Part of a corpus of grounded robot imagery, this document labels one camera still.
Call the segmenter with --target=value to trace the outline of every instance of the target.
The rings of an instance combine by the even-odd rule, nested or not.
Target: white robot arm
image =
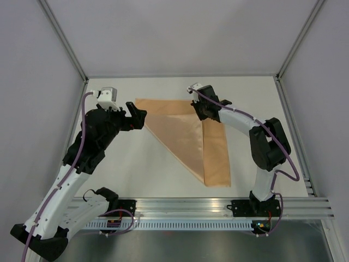
[[[276,179],[275,172],[286,159],[289,159],[288,155],[291,153],[290,144],[280,121],[276,118],[257,120],[246,112],[236,109],[228,100],[219,101],[210,85],[202,86],[196,83],[188,87],[187,91],[192,94],[191,104],[200,120],[213,119],[239,130],[250,138],[251,154],[257,165],[257,175],[249,202],[256,215],[263,214],[268,202],[272,202],[275,198],[272,193]],[[270,134],[265,127],[277,142],[268,141],[267,137],[270,137]],[[297,171],[294,180],[299,180]]]
[[[97,109],[84,114],[85,97],[97,97]],[[85,94],[82,103],[82,131],[69,147],[57,179],[43,202],[24,223],[14,225],[11,234],[47,261],[56,260],[70,239],[89,221],[118,207],[118,195],[107,188],[95,191],[94,197],[68,215],[64,215],[78,189],[88,180],[105,157],[105,150],[120,131],[142,129],[147,114],[132,102],[126,102],[131,117],[116,104],[117,90],[104,87]]]

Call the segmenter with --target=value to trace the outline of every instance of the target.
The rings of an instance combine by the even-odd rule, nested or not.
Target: cloth
[[[136,99],[146,128],[207,187],[230,187],[224,125],[200,121],[188,100]]]

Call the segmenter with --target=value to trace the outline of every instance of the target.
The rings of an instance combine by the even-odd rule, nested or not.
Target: white wall
[[[90,78],[276,73],[316,0],[48,0]]]
[[[0,3],[1,261],[20,261],[10,236],[55,179],[82,81],[35,0]]]
[[[284,85],[319,195],[349,246],[349,1],[327,1]]]

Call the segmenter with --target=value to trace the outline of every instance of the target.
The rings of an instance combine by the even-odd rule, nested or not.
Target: purple cable
[[[283,145],[279,142],[279,140],[275,137],[275,135],[273,135],[273,133],[269,130],[268,127],[266,127],[266,125],[264,125],[261,121],[259,121],[258,119],[255,119],[252,115],[250,115],[249,113],[246,113],[242,110],[239,110],[239,109],[233,109],[233,108],[229,108],[228,106],[224,106],[224,105],[221,105],[219,103],[217,103],[216,101],[204,96],[202,93],[200,93],[199,91],[193,89],[193,88],[189,88],[189,90],[191,91],[194,91],[195,93],[197,93],[200,97],[203,97],[204,99],[206,99],[207,101],[210,101],[211,103],[217,105],[217,106],[220,106],[221,108],[224,108],[224,109],[227,109],[227,110],[230,110],[230,111],[233,111],[233,112],[237,112],[239,114],[242,114],[250,119],[252,119],[253,121],[255,121],[257,124],[259,124],[268,134],[269,136],[273,139],[273,141],[278,145],[278,147],[281,149],[281,151],[283,152],[283,154],[285,155],[285,157],[287,158],[288,162],[290,163],[292,169],[293,169],[293,172],[294,174],[296,175],[296,177],[293,177],[291,175],[289,175],[288,173],[280,170],[280,169],[277,169],[275,170],[275,173],[274,173],[274,177],[273,177],[273,181],[272,181],[272,185],[270,187],[271,191],[273,191],[274,189],[274,186],[275,186],[275,182],[276,182],[276,176],[277,176],[277,173],[282,173],[283,175],[287,176],[288,178],[290,178],[291,180],[293,181],[296,181],[298,182],[300,180],[300,175],[297,171],[297,168],[296,166],[294,165],[291,157],[288,155],[287,151],[285,150],[285,148],[283,147]],[[281,202],[281,213],[280,213],[280,216],[279,216],[279,219],[275,225],[275,227],[273,229],[271,229],[271,231],[268,233],[270,234],[271,232],[273,232],[279,225],[280,221],[281,221],[281,218],[282,218],[282,214],[284,212],[284,200],[282,198],[282,195],[280,193],[273,193],[274,195],[278,195],[280,197],[280,202]]]
[[[74,169],[74,166],[76,165],[80,155],[81,155],[81,152],[82,152],[82,148],[83,148],[83,144],[85,143],[85,136],[86,136],[86,126],[85,126],[85,100],[86,100],[86,97],[87,96],[90,96],[91,94],[93,94],[93,92],[88,92],[86,94],[83,95],[82,97],[82,103],[81,103],[81,115],[82,115],[82,135],[81,135],[81,144],[80,144],[80,147],[79,147],[79,150],[76,154],[76,157],[71,165],[71,167],[69,168],[68,172],[66,173],[66,175],[62,178],[62,180],[57,184],[57,187],[60,188],[62,186],[62,184],[64,183],[64,181],[67,180],[67,178],[69,177],[70,173],[72,172],[72,170]],[[46,200],[44,201],[43,205],[41,206],[35,220],[34,220],[34,223],[37,224],[40,220],[40,217],[41,215],[43,214],[46,206],[48,205],[48,203],[50,202],[50,200],[52,199],[52,197],[54,196],[54,194],[58,191],[57,188],[55,188],[54,190],[52,190],[52,192],[50,193],[50,195],[46,198]],[[33,233],[34,233],[34,230],[35,230],[35,225],[32,226],[30,232],[29,232],[29,235],[28,235],[28,238],[27,238],[27,241],[26,241],[26,245],[24,247],[24,250],[23,250],[23,254],[22,254],[22,259],[21,259],[21,262],[25,262],[26,261],[26,256],[27,256],[27,252],[28,252],[28,248],[29,248],[29,244],[31,242],[31,239],[32,239],[32,236],[33,236]]]
[[[131,224],[125,230],[122,230],[120,232],[110,233],[110,234],[108,234],[108,236],[117,236],[117,235],[125,234],[125,233],[127,233],[131,229],[131,227],[135,223],[135,218],[133,217],[132,213],[130,211],[126,210],[126,209],[115,209],[115,210],[112,210],[112,211],[108,211],[108,212],[105,212],[104,214],[101,214],[100,217],[105,216],[107,214],[114,213],[114,212],[118,212],[118,211],[122,211],[122,212],[127,213],[131,217],[131,219],[132,219]]]

